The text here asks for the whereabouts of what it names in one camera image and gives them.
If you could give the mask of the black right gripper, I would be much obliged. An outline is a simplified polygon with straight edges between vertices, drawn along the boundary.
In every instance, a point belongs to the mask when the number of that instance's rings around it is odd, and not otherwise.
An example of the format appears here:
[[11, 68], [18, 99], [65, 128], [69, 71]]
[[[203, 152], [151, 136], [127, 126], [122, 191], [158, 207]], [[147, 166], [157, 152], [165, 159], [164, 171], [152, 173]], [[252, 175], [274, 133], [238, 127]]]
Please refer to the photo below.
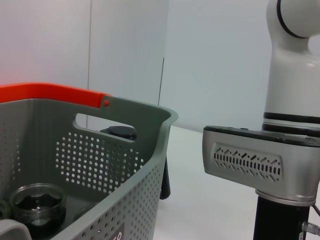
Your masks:
[[257, 199], [254, 240], [304, 240], [302, 224], [309, 220], [309, 206], [281, 204]]

